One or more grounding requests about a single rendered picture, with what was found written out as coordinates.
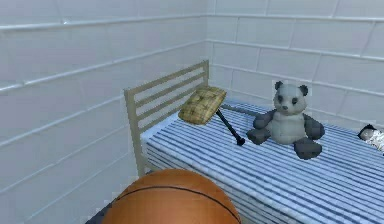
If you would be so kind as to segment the yellow plaid pillow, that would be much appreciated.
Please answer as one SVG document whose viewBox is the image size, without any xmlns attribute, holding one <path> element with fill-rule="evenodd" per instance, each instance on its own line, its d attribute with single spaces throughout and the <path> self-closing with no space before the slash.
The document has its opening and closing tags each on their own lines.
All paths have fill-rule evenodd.
<svg viewBox="0 0 384 224">
<path fill-rule="evenodd" d="M 178 117 L 193 125 L 205 125 L 218 111 L 226 91 L 213 86 L 199 87 L 182 105 Z"/>
</svg>

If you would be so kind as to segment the white doll with black hair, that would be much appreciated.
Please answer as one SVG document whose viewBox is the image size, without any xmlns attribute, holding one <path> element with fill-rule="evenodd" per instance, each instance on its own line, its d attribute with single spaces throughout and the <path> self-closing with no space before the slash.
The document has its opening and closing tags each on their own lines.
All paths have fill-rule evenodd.
<svg viewBox="0 0 384 224">
<path fill-rule="evenodd" d="M 360 130 L 358 137 L 384 153 L 384 131 L 376 129 L 373 125 L 368 124 Z"/>
</svg>

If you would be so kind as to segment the orange basketball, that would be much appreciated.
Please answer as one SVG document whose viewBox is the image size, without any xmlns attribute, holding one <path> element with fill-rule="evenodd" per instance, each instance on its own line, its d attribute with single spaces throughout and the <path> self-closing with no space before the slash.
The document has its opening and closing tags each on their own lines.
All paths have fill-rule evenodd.
<svg viewBox="0 0 384 224">
<path fill-rule="evenodd" d="M 130 184 L 101 224 L 242 224 L 229 196 L 193 171 L 165 169 Z"/>
</svg>

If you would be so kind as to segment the blue striped bed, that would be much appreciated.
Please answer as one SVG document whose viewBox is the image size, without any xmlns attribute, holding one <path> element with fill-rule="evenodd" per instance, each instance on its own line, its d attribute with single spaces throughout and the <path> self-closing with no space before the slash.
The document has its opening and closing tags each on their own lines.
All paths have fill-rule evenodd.
<svg viewBox="0 0 384 224">
<path fill-rule="evenodd" d="M 219 185 L 253 224 L 384 224 L 384 154 L 358 133 L 322 124 L 319 156 L 300 159 L 293 145 L 246 133 L 273 110 L 225 97 L 221 113 L 245 139 L 242 146 L 215 113 L 205 125 L 178 117 L 199 87 L 209 86 L 201 62 L 125 90 L 137 167 L 195 171 Z"/>
</svg>

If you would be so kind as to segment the black baseball bat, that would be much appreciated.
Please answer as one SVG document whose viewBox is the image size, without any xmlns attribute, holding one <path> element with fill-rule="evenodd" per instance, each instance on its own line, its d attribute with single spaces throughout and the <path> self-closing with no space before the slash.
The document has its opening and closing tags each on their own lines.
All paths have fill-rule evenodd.
<svg viewBox="0 0 384 224">
<path fill-rule="evenodd" d="M 217 110 L 216 114 L 219 116 L 221 121 L 224 123 L 224 125 L 228 128 L 228 130 L 231 132 L 231 134 L 235 137 L 236 139 L 236 144 L 238 146 L 242 146 L 245 143 L 245 139 L 242 138 L 236 130 L 232 127 L 232 125 L 228 122 L 228 120 L 224 117 L 224 115 L 221 113 L 220 110 Z"/>
</svg>

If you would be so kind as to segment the grey panda plush toy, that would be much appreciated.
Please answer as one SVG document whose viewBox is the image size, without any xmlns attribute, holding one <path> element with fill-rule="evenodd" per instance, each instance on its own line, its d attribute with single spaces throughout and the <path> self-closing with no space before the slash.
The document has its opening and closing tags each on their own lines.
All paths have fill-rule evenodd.
<svg viewBox="0 0 384 224">
<path fill-rule="evenodd" d="M 296 155 L 303 160 L 319 156 L 322 145 L 316 140 L 325 134 L 325 128 L 304 113 L 308 87 L 277 81 L 275 90 L 274 109 L 255 117 L 253 128 L 246 133 L 248 139 L 256 145 L 268 139 L 282 145 L 293 145 Z"/>
</svg>

